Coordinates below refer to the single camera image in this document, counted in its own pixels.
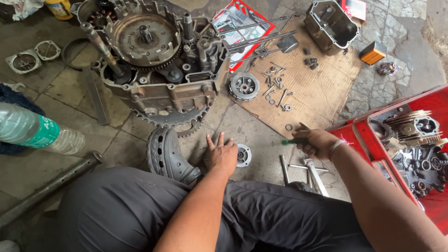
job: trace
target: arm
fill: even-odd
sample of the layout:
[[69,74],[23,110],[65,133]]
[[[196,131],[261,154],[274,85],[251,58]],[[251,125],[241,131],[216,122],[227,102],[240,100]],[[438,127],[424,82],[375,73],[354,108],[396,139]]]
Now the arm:
[[233,139],[224,145],[223,132],[216,147],[209,135],[207,144],[210,149],[210,171],[174,213],[154,252],[215,251],[224,189],[237,166],[238,147],[233,144]]
[[[325,159],[339,140],[323,130],[304,130],[293,136],[307,137],[316,148],[307,145],[303,151],[319,159]],[[331,160],[349,191],[359,225],[376,251],[448,251],[448,241],[425,213],[349,145],[336,147]]]

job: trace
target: gray trousers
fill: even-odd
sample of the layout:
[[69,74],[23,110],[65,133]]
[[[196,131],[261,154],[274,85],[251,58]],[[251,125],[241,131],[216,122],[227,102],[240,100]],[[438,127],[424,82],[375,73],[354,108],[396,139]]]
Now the gray trousers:
[[[78,179],[58,218],[68,252],[152,251],[192,187],[130,167]],[[268,183],[229,181],[217,252],[373,251],[351,203]]]

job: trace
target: cardboard sheet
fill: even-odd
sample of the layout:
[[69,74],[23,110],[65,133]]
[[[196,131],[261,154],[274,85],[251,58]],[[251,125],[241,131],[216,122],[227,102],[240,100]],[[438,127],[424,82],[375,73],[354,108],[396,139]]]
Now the cardboard sheet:
[[[251,102],[239,102],[232,97],[241,107],[287,138],[291,137],[291,131],[285,128],[287,124],[297,127],[302,122],[311,129],[325,129],[331,126],[343,109],[353,81],[363,63],[359,59],[359,52],[352,47],[349,47],[346,55],[340,52],[335,56],[326,56],[304,28],[304,18],[293,16],[282,30],[282,33],[297,30],[294,37],[300,42],[298,49],[288,54],[276,52],[264,60],[257,58],[249,69],[248,72],[260,81],[260,94]],[[267,48],[277,49],[275,45],[277,40],[267,43]],[[311,55],[306,56],[304,48],[310,48]],[[318,68],[311,70],[305,65],[305,58],[318,58]],[[273,66],[271,61],[287,68],[273,76],[279,77],[284,74],[282,77],[284,87],[282,89],[275,87],[273,90],[276,92],[271,97],[278,104],[285,88],[288,89],[288,93],[294,92],[293,95],[285,96],[282,102],[282,105],[292,106],[289,112],[270,105],[262,95],[268,86],[265,84],[267,76],[261,72],[270,71],[270,67]]]

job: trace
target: concrete floor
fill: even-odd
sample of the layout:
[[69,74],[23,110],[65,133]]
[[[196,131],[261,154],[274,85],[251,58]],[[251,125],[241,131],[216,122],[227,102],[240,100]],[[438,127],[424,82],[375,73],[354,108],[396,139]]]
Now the concrete floor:
[[[188,10],[193,16],[211,17],[225,7],[229,0],[160,2],[168,5],[176,14]],[[303,14],[312,1],[245,2],[265,17],[275,18],[294,13]],[[448,7],[448,2],[434,2],[436,1],[374,0],[367,4],[367,25],[362,28],[361,35],[353,46],[363,49],[373,40],[380,41],[388,47],[387,60],[396,62],[403,70],[395,76],[382,77],[376,73],[376,66],[364,65],[358,78],[354,80],[339,121],[446,83],[444,69],[447,68],[442,63],[446,64],[446,55],[442,55],[442,51],[434,51],[438,48],[434,41],[443,41],[448,35],[446,26],[443,25],[447,22],[445,8]],[[286,20],[277,22],[277,29],[281,30],[285,23]],[[425,31],[428,29],[432,29],[431,34],[435,38],[429,43],[426,41],[427,36],[422,35],[427,34]],[[53,40],[62,47],[75,38],[83,37],[77,26],[56,20],[47,10],[39,10],[22,22],[0,24],[0,34],[0,47],[7,48],[0,51],[0,58],[33,48],[42,40]],[[96,52],[90,46],[79,48],[78,51],[80,53],[75,59],[78,62],[90,62],[96,58]],[[146,139],[154,127],[131,114],[107,88],[98,85],[106,100],[110,123],[108,126],[99,126],[82,74],[65,67],[62,60],[44,62],[42,67],[27,75],[15,74],[4,61],[0,61],[0,69],[0,81],[24,83],[27,88],[21,91],[39,105],[48,117],[81,131],[87,139],[86,147],[73,156],[41,150],[27,150],[18,156],[0,155],[0,213],[79,161],[83,154],[92,149],[103,153],[107,160],[98,169],[125,165],[147,170]],[[233,103],[224,91],[206,115],[203,127],[194,135],[180,139],[182,152],[190,163],[200,162],[206,149],[205,135],[217,135],[220,131],[224,131],[228,138],[233,137],[237,143],[249,146],[252,151],[250,166],[237,169],[232,176],[234,180],[283,184],[279,155],[284,154],[291,163],[298,163],[303,155],[292,146],[280,146],[282,137],[279,134]],[[316,167],[330,169],[330,172],[320,173],[329,195],[349,201],[346,188],[331,163],[317,162]],[[291,181],[306,181],[306,172],[301,169],[290,169],[289,176]],[[57,208],[60,195],[62,193],[1,232],[0,240],[13,239],[27,251],[39,251],[36,248],[43,248],[41,242],[45,238],[42,238],[41,233],[36,237],[37,233],[32,231],[51,230],[54,225],[46,222],[42,224],[38,213],[49,205],[53,205],[50,209]],[[51,216],[43,215],[42,218],[52,219]]]

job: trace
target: yellow container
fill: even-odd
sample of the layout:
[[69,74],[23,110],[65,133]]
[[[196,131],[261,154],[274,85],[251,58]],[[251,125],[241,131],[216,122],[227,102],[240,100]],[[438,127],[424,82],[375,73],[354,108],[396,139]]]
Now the yellow container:
[[45,5],[53,12],[57,19],[71,19],[73,15],[70,13],[69,0],[45,0]]

